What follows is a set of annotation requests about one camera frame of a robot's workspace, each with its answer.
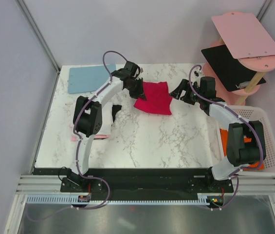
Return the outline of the white plastic basket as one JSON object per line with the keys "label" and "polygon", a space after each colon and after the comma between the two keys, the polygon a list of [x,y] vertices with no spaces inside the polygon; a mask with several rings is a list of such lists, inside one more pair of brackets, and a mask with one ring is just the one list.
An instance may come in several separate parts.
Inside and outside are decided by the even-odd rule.
{"label": "white plastic basket", "polygon": [[222,139],[220,137],[220,128],[228,129],[230,123],[236,123],[239,117],[246,121],[258,120],[263,125],[266,157],[263,161],[264,168],[261,170],[243,169],[237,172],[241,176],[274,177],[275,176],[275,137],[272,126],[264,110],[252,106],[229,105],[224,108],[218,105],[211,105],[210,114],[217,123],[217,134],[220,147],[220,159],[214,164],[216,172],[221,176],[228,169],[228,160],[223,154]]}

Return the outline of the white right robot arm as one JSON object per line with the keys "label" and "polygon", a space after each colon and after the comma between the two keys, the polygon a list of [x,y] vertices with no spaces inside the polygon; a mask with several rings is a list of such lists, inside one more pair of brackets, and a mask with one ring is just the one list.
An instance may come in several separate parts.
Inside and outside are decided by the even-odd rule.
{"label": "white right robot arm", "polygon": [[240,170],[257,164],[260,167],[266,157],[263,124],[250,121],[238,115],[226,102],[217,97],[216,82],[212,77],[202,77],[200,85],[183,79],[169,95],[185,103],[198,103],[201,110],[217,120],[228,131],[226,156],[211,167],[211,176],[204,180],[210,192],[222,186],[222,180],[229,179]]}

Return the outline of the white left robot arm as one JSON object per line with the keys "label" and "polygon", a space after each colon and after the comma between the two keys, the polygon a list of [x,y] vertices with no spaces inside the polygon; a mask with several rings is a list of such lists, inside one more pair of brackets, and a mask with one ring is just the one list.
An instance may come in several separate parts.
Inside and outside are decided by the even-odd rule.
{"label": "white left robot arm", "polygon": [[71,169],[80,175],[72,179],[71,185],[78,192],[85,191],[88,187],[88,179],[82,175],[89,170],[92,142],[103,123],[103,107],[123,89],[129,91],[131,98],[145,100],[143,79],[139,77],[142,72],[141,68],[136,72],[129,72],[124,68],[116,70],[91,97],[77,98],[73,117],[73,133],[77,136],[77,147]]}

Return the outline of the aluminium frame rails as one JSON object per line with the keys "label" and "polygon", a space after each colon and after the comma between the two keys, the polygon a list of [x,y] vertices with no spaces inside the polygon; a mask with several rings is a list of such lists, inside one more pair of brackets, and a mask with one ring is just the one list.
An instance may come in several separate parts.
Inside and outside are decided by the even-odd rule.
{"label": "aluminium frame rails", "polygon": [[61,184],[56,175],[22,175],[18,182],[16,194],[58,194]]}

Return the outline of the light blue mat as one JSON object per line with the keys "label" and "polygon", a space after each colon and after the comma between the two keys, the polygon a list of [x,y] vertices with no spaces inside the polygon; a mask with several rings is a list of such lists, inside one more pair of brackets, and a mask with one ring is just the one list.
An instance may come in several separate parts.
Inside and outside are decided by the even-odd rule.
{"label": "light blue mat", "polygon": [[104,65],[70,68],[68,93],[94,92],[110,79]]}

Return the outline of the white t shirt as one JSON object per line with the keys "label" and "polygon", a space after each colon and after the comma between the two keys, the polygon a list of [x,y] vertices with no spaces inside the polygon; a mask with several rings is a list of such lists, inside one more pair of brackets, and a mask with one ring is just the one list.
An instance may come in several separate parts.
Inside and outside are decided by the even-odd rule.
{"label": "white t shirt", "polygon": [[86,100],[78,100],[73,116],[73,132],[83,134],[86,137],[95,135],[111,135],[111,127],[114,123],[114,105],[108,102],[104,107],[98,102],[91,102],[83,112]]}

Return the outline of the black board on shelf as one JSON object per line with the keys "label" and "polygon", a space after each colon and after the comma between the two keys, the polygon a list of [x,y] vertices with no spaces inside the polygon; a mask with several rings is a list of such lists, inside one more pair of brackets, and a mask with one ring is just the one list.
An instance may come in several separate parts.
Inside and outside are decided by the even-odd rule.
{"label": "black board on shelf", "polygon": [[202,49],[201,53],[229,92],[242,89],[241,84],[250,82],[256,74],[233,58],[226,45]]}

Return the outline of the orange t shirt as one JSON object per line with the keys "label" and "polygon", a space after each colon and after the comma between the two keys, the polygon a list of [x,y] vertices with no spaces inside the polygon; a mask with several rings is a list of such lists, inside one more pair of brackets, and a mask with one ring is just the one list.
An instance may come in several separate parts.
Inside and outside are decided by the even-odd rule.
{"label": "orange t shirt", "polygon": [[[223,155],[224,155],[224,157],[226,157],[227,156],[228,131],[224,130],[224,129],[220,129],[220,137],[221,137],[221,141],[222,141]],[[252,140],[254,140],[254,139],[255,139],[254,136],[251,136],[251,137],[244,136],[244,143],[251,143]],[[248,167],[254,168],[258,165],[259,165],[259,162],[255,163],[255,164],[251,164]],[[265,169],[264,163],[262,163],[262,165],[257,170],[263,170],[263,169]]]}

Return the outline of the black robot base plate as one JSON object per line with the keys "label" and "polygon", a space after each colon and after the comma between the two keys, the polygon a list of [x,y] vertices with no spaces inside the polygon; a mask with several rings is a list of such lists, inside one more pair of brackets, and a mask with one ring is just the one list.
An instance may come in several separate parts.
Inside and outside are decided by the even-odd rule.
{"label": "black robot base plate", "polygon": [[202,194],[234,191],[232,182],[215,180],[207,168],[185,169],[98,169],[81,177],[68,170],[61,192],[89,192],[95,198],[195,198]]}

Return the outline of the pink tiered shelf stand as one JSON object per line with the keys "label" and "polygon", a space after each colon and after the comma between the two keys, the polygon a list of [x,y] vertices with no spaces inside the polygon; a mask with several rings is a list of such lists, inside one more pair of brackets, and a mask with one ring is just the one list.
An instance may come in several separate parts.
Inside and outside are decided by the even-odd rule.
{"label": "pink tiered shelf stand", "polygon": [[227,104],[244,105],[246,99],[266,82],[264,76],[275,69],[275,41],[252,13],[228,12],[212,16],[211,20],[220,38],[210,47],[226,45],[234,59],[256,74],[250,82],[241,84],[242,89],[229,92],[207,61],[202,71],[215,78],[217,95]]}

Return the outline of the pink t shirt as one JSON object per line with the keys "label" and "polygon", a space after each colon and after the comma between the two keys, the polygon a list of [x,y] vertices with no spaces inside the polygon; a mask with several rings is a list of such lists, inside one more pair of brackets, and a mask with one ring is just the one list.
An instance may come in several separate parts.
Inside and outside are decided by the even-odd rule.
{"label": "pink t shirt", "polygon": [[[109,135],[95,135],[94,139],[107,139],[109,137],[110,137]],[[71,136],[71,141],[72,142],[77,142],[78,141],[77,136],[76,135],[72,135]]]}

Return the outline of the magenta t shirt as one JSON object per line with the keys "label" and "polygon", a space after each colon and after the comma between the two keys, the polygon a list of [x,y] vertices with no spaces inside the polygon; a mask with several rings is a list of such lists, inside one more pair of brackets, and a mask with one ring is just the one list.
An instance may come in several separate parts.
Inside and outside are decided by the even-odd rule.
{"label": "magenta t shirt", "polygon": [[172,97],[169,95],[168,83],[165,82],[144,82],[144,93],[146,100],[138,98],[134,108],[148,114],[172,115],[170,105]]}

